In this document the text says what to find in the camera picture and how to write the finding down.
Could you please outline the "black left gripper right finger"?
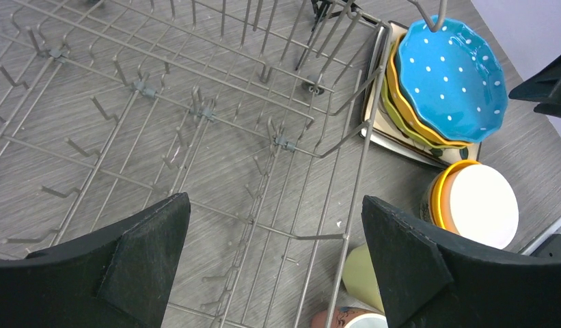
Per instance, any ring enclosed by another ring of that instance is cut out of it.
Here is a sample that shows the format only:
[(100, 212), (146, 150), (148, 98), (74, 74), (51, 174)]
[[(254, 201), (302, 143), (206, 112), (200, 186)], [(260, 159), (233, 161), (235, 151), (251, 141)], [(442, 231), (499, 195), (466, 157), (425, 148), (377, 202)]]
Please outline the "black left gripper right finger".
[(375, 196), (361, 218), (390, 327), (561, 327), (561, 258), (495, 249)]

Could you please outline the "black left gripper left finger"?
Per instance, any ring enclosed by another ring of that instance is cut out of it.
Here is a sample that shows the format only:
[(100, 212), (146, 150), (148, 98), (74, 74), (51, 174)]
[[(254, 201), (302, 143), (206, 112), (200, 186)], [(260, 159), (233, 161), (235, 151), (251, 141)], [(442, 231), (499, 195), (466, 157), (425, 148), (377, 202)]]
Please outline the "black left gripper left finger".
[(0, 327), (160, 327), (189, 227), (186, 193), (0, 260)]

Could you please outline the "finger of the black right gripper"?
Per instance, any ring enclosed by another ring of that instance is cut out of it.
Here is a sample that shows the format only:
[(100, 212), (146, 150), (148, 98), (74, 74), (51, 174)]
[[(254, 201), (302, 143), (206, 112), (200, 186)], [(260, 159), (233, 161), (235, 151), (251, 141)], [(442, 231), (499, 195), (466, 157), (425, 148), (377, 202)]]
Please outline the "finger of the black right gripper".
[(561, 118), (561, 59), (512, 89), (510, 99), (536, 103), (533, 111)]

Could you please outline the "blue polka dot plate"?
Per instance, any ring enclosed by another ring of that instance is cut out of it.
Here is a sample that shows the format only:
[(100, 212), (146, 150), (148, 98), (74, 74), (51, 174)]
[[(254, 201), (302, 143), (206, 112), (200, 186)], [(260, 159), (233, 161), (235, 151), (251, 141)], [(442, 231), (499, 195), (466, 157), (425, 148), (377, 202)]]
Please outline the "blue polka dot plate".
[(436, 32), (412, 23), (396, 51), (398, 81), (425, 125), (445, 139), (479, 143), (502, 127), (504, 72), (487, 41), (446, 18)]

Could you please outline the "orange polka dot plate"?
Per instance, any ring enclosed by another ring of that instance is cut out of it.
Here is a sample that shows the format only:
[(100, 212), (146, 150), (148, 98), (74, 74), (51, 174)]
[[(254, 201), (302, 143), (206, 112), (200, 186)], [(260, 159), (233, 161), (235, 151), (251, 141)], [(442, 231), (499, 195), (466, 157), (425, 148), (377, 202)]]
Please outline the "orange polka dot plate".
[(408, 127), (414, 132), (414, 135), (419, 135), (424, 140), (424, 144), (431, 144), (434, 148), (464, 148), (472, 146), (473, 143), (471, 142), (445, 139), (437, 131), (423, 124), (416, 115), (412, 105), (402, 94), (394, 56), (404, 36), (405, 34), (402, 33), (392, 42), (385, 72), (389, 93), (397, 112), (399, 112), (400, 116), (408, 124)]

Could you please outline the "yellow green mug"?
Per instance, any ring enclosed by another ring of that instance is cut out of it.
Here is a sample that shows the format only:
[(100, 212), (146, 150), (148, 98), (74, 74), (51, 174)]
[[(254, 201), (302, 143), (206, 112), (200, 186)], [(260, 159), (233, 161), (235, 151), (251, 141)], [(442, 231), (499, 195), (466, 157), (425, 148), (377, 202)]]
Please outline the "yellow green mug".
[(385, 312), (366, 243), (354, 248), (346, 257), (342, 281), (350, 296), (382, 313)]

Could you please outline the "orange bowl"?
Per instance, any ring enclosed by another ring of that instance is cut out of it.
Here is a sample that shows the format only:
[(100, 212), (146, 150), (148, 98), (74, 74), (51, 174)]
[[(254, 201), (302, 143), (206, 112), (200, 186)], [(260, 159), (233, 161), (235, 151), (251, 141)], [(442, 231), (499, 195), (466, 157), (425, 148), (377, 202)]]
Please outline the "orange bowl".
[(422, 197), (420, 203), (419, 216), (420, 219), (433, 224), (444, 230), (448, 230), (458, 234), (457, 229), (453, 223), (446, 223), (443, 218), (442, 211), (442, 189), (445, 182), (448, 181), (450, 174), (455, 174), (466, 167), (472, 165), (479, 165), (480, 163), (475, 160), (462, 160), (451, 164), (443, 170), (429, 185), (426, 193)]

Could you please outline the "white bowl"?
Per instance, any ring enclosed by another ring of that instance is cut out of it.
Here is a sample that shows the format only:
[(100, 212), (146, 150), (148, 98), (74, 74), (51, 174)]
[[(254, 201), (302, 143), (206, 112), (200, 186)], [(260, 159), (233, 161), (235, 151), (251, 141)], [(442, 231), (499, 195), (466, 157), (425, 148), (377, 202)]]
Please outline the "white bowl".
[(519, 208), (510, 183), (488, 165), (472, 165), (450, 174), (442, 189), (442, 211), (458, 235), (505, 249), (515, 237)]

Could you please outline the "green polka dot plate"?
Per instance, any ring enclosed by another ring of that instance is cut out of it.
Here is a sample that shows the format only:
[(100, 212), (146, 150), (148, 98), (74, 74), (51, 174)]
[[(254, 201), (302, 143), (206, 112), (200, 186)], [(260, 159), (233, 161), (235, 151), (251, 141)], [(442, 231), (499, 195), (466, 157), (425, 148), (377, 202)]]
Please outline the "green polka dot plate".
[(396, 107), (394, 106), (392, 100), (390, 99), (390, 92), (388, 90), (387, 79), (383, 79), (383, 84), (381, 87), (381, 100), (385, 107), (386, 113), (392, 120), (392, 122), (396, 125), (397, 129), (406, 137), (416, 141), (419, 144), (428, 146), (429, 148), (434, 149), (445, 149), (449, 148), (448, 145), (433, 143), (427, 138), (421, 136), (417, 132), (415, 132), (410, 125), (402, 118)]

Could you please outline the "square floral plate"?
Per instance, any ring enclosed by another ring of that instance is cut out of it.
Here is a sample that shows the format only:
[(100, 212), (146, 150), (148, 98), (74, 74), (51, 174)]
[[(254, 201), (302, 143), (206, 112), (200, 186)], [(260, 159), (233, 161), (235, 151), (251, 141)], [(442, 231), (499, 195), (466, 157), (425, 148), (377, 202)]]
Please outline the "square floral plate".
[(389, 118), (382, 102), (379, 101), (377, 104), (374, 104), (376, 95), (380, 93), (374, 87), (375, 84), (371, 83), (364, 91), (364, 109), (361, 114), (361, 121), (363, 122), (370, 117), (372, 109), (376, 108), (379, 110), (375, 116), (372, 128), (373, 132), (370, 138), (372, 143), (408, 159), (442, 169), (460, 160), (469, 159), (477, 161), (480, 159), (481, 143), (475, 143), (461, 149), (440, 149), (418, 143), (403, 135), (402, 131)]

